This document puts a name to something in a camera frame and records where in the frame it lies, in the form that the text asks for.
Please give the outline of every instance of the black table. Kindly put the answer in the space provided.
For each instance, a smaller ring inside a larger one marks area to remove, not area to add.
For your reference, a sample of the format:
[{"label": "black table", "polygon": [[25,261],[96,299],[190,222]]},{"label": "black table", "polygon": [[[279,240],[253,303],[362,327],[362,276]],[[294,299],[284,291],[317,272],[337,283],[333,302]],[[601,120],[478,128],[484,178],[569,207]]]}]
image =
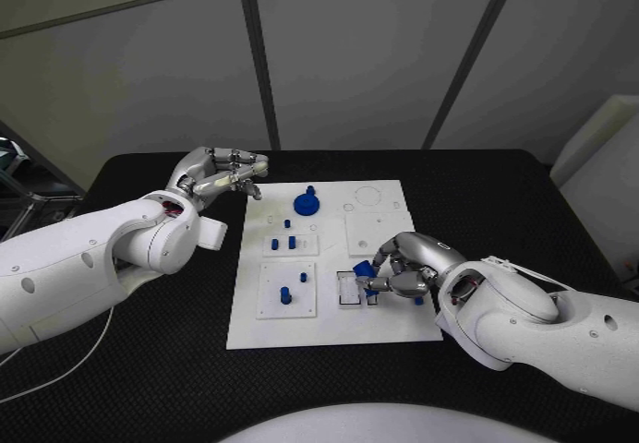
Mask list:
[{"label": "black table", "polygon": [[[164,188],[183,153],[111,159],[82,210]],[[553,187],[517,150],[266,152],[266,182],[399,179],[416,231],[468,259],[510,259],[582,291],[628,298]],[[246,197],[203,215],[229,225],[219,252],[148,283],[113,310],[95,354],[60,383],[0,405],[2,441],[210,441],[321,405],[390,401],[487,416],[565,441],[636,432],[630,411],[576,394],[536,369],[503,373],[442,342],[226,351]],[[1,368],[0,397],[63,373],[105,314],[28,347]]]}]

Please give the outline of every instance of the blue object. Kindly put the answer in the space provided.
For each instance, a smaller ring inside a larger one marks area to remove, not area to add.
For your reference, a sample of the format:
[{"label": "blue object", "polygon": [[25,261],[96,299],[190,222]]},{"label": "blue object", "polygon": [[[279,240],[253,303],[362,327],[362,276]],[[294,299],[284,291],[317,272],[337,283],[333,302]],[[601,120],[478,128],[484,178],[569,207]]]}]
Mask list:
[{"label": "blue object", "polygon": [[315,188],[312,186],[305,188],[305,194],[295,197],[292,209],[299,215],[312,215],[320,209],[320,201],[317,200]]},{"label": "blue object", "polygon": [[[367,262],[367,260],[363,260],[360,263],[357,263],[353,266],[353,272],[357,277],[376,277],[374,269],[372,268],[372,265]],[[370,289],[364,289],[363,292],[366,293],[366,297],[372,297],[373,295],[379,294],[376,291],[372,291]]]},{"label": "blue object", "polygon": [[282,302],[282,305],[289,305],[289,302],[292,301],[292,297],[289,296],[289,291],[285,286],[279,289],[279,301]]}]

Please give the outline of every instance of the black cloth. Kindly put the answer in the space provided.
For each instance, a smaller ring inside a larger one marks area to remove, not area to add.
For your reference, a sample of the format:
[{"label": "black cloth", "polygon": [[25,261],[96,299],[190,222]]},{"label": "black cloth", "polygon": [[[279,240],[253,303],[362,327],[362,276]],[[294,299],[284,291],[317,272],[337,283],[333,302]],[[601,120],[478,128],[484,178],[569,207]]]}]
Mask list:
[{"label": "black cloth", "polygon": [[[265,154],[269,174],[256,182],[399,179],[416,231],[465,258],[496,255],[582,291],[630,299],[523,151]],[[164,189],[181,155],[112,158],[83,212]],[[455,409],[563,441],[636,432],[634,413],[565,389],[530,366],[491,371],[447,336],[442,342],[226,351],[245,201],[229,192],[203,211],[229,225],[220,251],[199,249],[181,271],[115,307],[103,342],[73,375],[0,405],[2,441],[211,441],[281,414],[362,401]],[[1,398],[70,368],[105,319],[21,351],[0,369]]]}]

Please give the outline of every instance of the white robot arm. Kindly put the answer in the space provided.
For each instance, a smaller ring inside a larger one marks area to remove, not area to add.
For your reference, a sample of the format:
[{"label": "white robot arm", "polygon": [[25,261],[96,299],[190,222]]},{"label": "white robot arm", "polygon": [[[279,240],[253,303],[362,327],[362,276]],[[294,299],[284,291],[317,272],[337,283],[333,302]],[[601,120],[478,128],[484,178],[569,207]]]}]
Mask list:
[{"label": "white robot arm", "polygon": [[[197,245],[217,250],[226,225],[199,212],[229,189],[259,199],[250,177],[266,173],[263,155],[197,148],[164,191],[0,244],[0,354],[61,334],[177,272]],[[115,258],[129,265],[115,269]]]},{"label": "white robot arm", "polygon": [[[392,277],[357,284],[403,297],[439,287],[437,325],[475,361],[503,371],[540,369],[571,390],[639,412],[639,304],[581,293],[536,272],[488,257],[465,261],[432,237],[399,233],[379,248]],[[565,291],[545,293],[517,270]]]}]

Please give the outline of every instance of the blue knob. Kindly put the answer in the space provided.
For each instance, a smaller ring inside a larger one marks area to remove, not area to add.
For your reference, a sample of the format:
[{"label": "blue knob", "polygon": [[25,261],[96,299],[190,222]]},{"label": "blue knob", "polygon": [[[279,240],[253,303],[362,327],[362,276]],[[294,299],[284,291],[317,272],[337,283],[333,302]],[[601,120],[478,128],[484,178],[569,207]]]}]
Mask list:
[{"label": "blue knob", "polygon": [[[370,263],[367,260],[363,260],[360,263],[357,263],[353,266],[353,272],[357,277],[376,277],[374,269],[372,268]],[[370,289],[364,289],[363,292],[366,293],[366,297],[372,297],[373,295],[377,295],[379,293],[376,291],[372,291]]]},{"label": "blue knob", "polygon": [[282,305],[289,305],[289,302],[292,301],[292,297],[289,296],[289,291],[285,286],[279,289],[279,301],[282,302]]},{"label": "blue knob", "polygon": [[315,197],[315,188],[308,186],[305,193],[295,197],[292,209],[299,215],[312,215],[320,209],[320,201]]}]

